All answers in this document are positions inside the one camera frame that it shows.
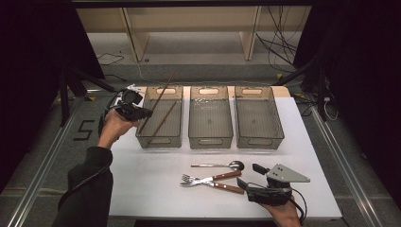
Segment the person's arm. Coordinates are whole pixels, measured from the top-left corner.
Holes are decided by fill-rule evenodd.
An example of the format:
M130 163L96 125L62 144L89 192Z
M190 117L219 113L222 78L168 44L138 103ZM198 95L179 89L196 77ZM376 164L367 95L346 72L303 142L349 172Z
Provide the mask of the person's arm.
M105 120L97 147L88 148L84 163L68 172L68 191L60 200L53 226L107 226L113 189L110 148L139 123L125 120L115 110Z
M274 221L279 227L301 226L297 209L292 202L287 201L286 204L280 206L271 206L262 203L259 204L270 212L271 216L274 218Z

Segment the utensil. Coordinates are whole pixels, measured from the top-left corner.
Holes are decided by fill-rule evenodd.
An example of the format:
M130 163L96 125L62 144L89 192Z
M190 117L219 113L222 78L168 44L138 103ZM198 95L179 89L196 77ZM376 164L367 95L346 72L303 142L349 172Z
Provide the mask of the utensil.
M228 165L220 165L220 164L197 164L191 165L191 167L229 167L232 170L243 170L245 165L240 161L232 161Z
M218 181L218 180L223 180L223 179L228 179L228 178L233 178L233 177L237 177L237 176L241 176L242 172L237 170L234 172L229 172L229 173L224 173L224 174L219 174L213 177L208 177L208 178L204 178L204 179L199 179L199 178L195 178L195 177L191 177L188 176L186 174L183 174L183 181L184 183L180 183L181 186L195 186L195 185L199 185L199 184L207 184L209 186L212 187L216 187L216 188L220 188L220 189L224 189L227 191L231 191L231 192L236 192L239 194L244 194L244 190L240 187L237 186L231 186L231 185L227 185L224 183L215 183L214 181Z

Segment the black sleeve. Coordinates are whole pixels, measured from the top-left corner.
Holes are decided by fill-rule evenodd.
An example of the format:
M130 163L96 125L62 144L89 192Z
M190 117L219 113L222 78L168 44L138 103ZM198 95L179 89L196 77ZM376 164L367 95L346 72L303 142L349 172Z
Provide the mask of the black sleeve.
M53 226L107 226L113 190L112 152L87 149L85 162L68 172L68 191L61 197Z

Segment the gray floor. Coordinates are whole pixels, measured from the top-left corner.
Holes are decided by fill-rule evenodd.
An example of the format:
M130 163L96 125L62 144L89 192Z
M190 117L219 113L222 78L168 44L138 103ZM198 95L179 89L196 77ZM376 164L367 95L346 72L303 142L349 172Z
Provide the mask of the gray floor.
M262 35L266 38L271 36L269 33ZM202 81L207 81L203 84L269 85L274 83L277 80L277 74L281 73L275 70L270 63L278 64L286 70L292 70L291 66L275 59L273 55L268 61L269 55L259 41L256 42L253 59L244 61L239 38L234 33L152 34L144 60L138 64L132 61L125 35L90 34L89 36L98 55L112 53L124 56L122 61L102 66L106 75L115 75L127 80L122 81L114 76L107 76L106 82L115 87L125 87L132 83L146 86L154 84L154 81L166 82L174 70L178 71L174 82L183 85L198 84ZM295 37L298 37L293 40L296 44L299 36ZM115 60L113 57L109 57L109 59L102 58L99 61L108 64L108 61ZM292 81L288 84L288 89L292 93L301 93L299 85L302 79L300 77ZM90 83L87 84L87 88L98 89ZM93 98L86 100L77 98L70 102L73 107L77 107L74 121L68 126L65 139L58 148L57 156L49 166L49 171L41 184L36 199L31 206L28 206L24 226L49 226L51 224L57 212L58 200L67 186L68 169L81 162L83 151L96 142L98 116L111 94L92 92L88 94L88 97ZM309 108L307 105L299 104L298 106L300 114L309 113L310 109L307 110ZM336 112L331 106L328 107L328 111ZM344 219L350 226L372 226L360 210L359 201L350 189L346 177L341 173L333 151L317 123L316 115L313 114L303 117L305 127ZM82 121L86 121L83 128L93 132L89 140L77 141L75 139L87 135L78 132ZM31 152L25 156L0 196L0 226L7 226L14 210L26 194L26 189L35 179L37 171L41 169L42 162L48 157L46 156L48 151L55 147L53 141L62 131L62 128L59 127L60 122L61 104L55 100L54 106L46 117L46 123L40 129L35 143L32 145ZM400 210L376 177L369 161L361 157L361 150L341 119L341 115L335 121L328 120L327 126L333 132L346 160L351 164L357 181L376 211L381 226L399 226L401 223ZM134 219L110 218L109 226L132 226L134 222ZM340 227L346 226L346 224L342 219L318 221L307 218L305 226Z

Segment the stick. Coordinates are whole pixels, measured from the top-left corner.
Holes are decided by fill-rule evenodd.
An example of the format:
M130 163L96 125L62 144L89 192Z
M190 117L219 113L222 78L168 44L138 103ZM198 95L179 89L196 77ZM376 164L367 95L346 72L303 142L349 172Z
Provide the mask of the stick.
M157 131L159 131L159 129L162 127L163 123L165 123L168 115L171 113L171 111L173 110L175 104L177 104L177 101L174 102L174 104L170 107L170 110L168 110L167 114L165 115L165 118L163 118L162 122L160 122L159 126L157 127L157 129L154 131L154 133L151 135L152 137L154 137L157 133ZM150 144L150 142L152 141L153 138L150 138L148 140L148 144Z
M156 109L156 106L157 106L157 104L159 103L160 98L162 98L162 95L165 93L165 90L166 90L166 88L167 88L167 86L168 86L168 83L170 83L171 79L172 79L173 76L176 74L176 72L177 72L177 70L174 71L173 74L171 74L171 76L170 76L170 78L168 79L168 82L167 82L165 88L163 89L162 93L160 93L159 97L158 97L157 100L156 100L156 103L154 103L153 108L151 109L152 111L154 111L154 109ZM144 130L144 128L145 128L145 126L147 125L148 121L149 121L149 118L147 117L147 118L145 119L145 122L144 122L144 124L142 125L141 129L139 129L138 134L140 134L140 133Z

